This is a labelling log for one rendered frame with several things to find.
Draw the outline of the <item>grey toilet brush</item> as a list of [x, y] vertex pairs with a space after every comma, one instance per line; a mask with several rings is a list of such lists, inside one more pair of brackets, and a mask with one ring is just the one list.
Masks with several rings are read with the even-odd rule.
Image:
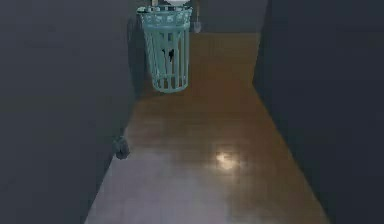
[[193, 23], [193, 30], [195, 33], [200, 33], [202, 29], [202, 25], [200, 21], [200, 2], [201, 0], [195, 0], [196, 19]]

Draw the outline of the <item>teal slatted waste bin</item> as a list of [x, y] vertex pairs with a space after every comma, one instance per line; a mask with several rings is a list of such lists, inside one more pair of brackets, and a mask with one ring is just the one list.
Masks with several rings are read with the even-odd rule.
[[161, 93], [189, 85], [191, 6], [143, 6], [141, 19], [153, 88]]

